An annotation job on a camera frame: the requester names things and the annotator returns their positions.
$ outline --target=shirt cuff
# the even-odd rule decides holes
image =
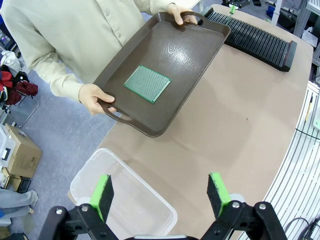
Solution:
[[[63,83],[63,88],[66,90],[65,95],[77,102],[79,101],[79,91],[83,83],[77,81],[67,81]]]
[[[169,4],[175,4],[174,0],[155,0],[154,8],[152,9],[152,14],[166,12]]]

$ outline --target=beige tabletop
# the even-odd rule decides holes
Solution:
[[[227,14],[227,7],[213,5]],[[117,123],[99,148],[109,148],[177,211],[171,234],[200,238],[214,214],[207,197],[209,172],[219,172],[230,193],[250,205],[267,193],[285,156],[301,111],[313,48],[261,19],[236,11],[297,48],[289,72],[223,45],[160,137]]]

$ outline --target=beige shirt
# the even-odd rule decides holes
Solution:
[[[167,10],[172,0],[4,0],[1,15],[27,66],[52,93],[79,100],[145,23],[140,12]]]

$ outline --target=white plastic bag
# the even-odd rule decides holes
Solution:
[[[15,53],[13,51],[2,51],[1,54],[3,57],[1,59],[0,66],[8,66],[13,77],[17,76],[21,69],[21,65]]]

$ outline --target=shirt sleeve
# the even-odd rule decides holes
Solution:
[[[50,84],[55,96],[69,97],[79,101],[82,83],[76,76],[67,73],[66,66],[59,62],[55,48],[38,32],[35,26],[21,13],[6,16],[1,11],[4,23],[16,41],[29,69]]]
[[[168,5],[174,2],[174,0],[134,0],[140,12],[150,15],[166,12]]]

